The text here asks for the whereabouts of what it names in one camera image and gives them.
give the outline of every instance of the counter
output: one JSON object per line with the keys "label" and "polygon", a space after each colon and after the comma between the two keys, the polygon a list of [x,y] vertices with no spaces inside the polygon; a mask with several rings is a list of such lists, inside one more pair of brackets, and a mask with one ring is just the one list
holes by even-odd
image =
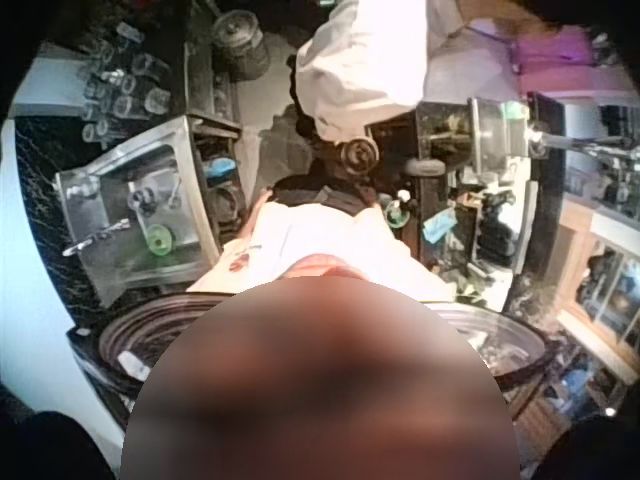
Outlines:
{"label": "counter", "polygon": [[[67,25],[57,25],[52,30],[52,42],[78,50],[95,38],[109,38],[115,44],[116,28],[125,21],[144,33],[144,41],[134,45],[135,51],[150,53],[170,67],[171,74],[161,85],[171,93],[167,114],[129,122],[127,136],[110,148],[184,114],[204,119],[209,127],[203,128],[213,125],[234,131],[237,137],[240,126],[229,119],[229,115],[227,118],[216,115],[215,74],[208,37],[213,19],[210,12],[198,5],[192,0],[159,0],[132,4],[131,9],[123,10],[120,2],[99,0],[87,7],[82,19],[71,18]],[[85,23],[69,25],[79,20]],[[161,293],[158,287],[129,289],[105,308],[78,256],[62,256],[73,241],[54,187],[54,177],[57,173],[84,167],[104,154],[98,143],[83,141],[85,124],[86,121],[77,117],[32,116],[15,120],[16,162],[29,225],[54,288],[73,321],[81,326],[113,318],[122,309]]]}
{"label": "counter", "polygon": [[26,215],[42,263],[73,321],[91,325],[155,298],[160,291],[128,290],[111,307],[103,308],[79,258],[62,256],[71,238],[53,187],[55,174],[86,165],[100,154],[99,148],[82,141],[81,129],[77,118],[18,117],[15,146]]}

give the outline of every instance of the glass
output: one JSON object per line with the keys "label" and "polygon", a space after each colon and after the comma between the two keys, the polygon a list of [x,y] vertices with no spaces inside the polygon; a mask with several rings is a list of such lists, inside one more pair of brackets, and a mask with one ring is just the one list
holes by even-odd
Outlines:
{"label": "glass", "polygon": [[151,114],[144,108],[144,101],[129,95],[120,96],[113,103],[113,114],[117,118],[148,120]]}
{"label": "glass", "polygon": [[171,93],[161,88],[153,88],[147,94],[144,101],[144,108],[154,115],[165,115],[169,111]]}
{"label": "glass", "polygon": [[153,78],[158,82],[165,78],[170,71],[169,65],[148,53],[136,55],[131,63],[131,73],[136,76]]}
{"label": "glass", "polygon": [[101,118],[96,124],[96,134],[109,142],[127,137],[122,122],[115,118]]}
{"label": "glass", "polygon": [[627,334],[624,337],[624,344],[630,348],[636,355],[640,356],[640,322],[638,319],[640,315],[636,313],[634,323],[627,330]]}
{"label": "glass", "polygon": [[87,103],[82,108],[81,118],[85,122],[97,122],[102,118],[103,112],[100,110],[100,106],[95,103]]}
{"label": "glass", "polygon": [[640,264],[631,258],[617,263],[615,287],[598,320],[621,339],[640,309]]}
{"label": "glass", "polygon": [[92,77],[84,87],[84,98],[87,100],[100,101],[109,95],[109,88],[102,80]]}
{"label": "glass", "polygon": [[493,376],[540,361],[547,347],[540,334],[498,313],[460,303],[426,303],[478,352]]}
{"label": "glass", "polygon": [[136,77],[135,75],[125,75],[122,80],[120,90],[125,95],[135,98],[146,98],[147,93],[156,86],[155,80],[147,77]]}
{"label": "glass", "polygon": [[594,247],[587,270],[577,292],[577,302],[582,305],[592,320],[599,317],[609,292],[616,281],[616,272],[622,255],[598,243]]}

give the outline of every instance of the white shirt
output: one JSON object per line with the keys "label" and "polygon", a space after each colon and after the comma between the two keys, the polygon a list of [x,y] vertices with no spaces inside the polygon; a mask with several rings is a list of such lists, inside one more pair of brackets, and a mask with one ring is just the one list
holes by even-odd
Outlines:
{"label": "white shirt", "polygon": [[298,52],[302,109],[326,141],[363,136],[415,108],[428,52],[462,26],[456,0],[342,0]]}
{"label": "white shirt", "polygon": [[[352,217],[319,204],[289,208],[275,202],[262,207],[251,238],[227,243],[216,266],[189,291],[239,293],[277,279],[313,254],[338,257],[371,282],[418,301],[453,300],[452,289],[394,238],[380,209]],[[248,264],[238,268],[247,256]]]}

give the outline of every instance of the round tray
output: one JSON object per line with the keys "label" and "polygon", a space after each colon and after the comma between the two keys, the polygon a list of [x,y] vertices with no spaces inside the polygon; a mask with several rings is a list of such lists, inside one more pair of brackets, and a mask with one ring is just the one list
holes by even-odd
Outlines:
{"label": "round tray", "polygon": [[538,378],[556,348],[536,328],[491,310],[461,303],[425,303],[469,341],[503,392]]}

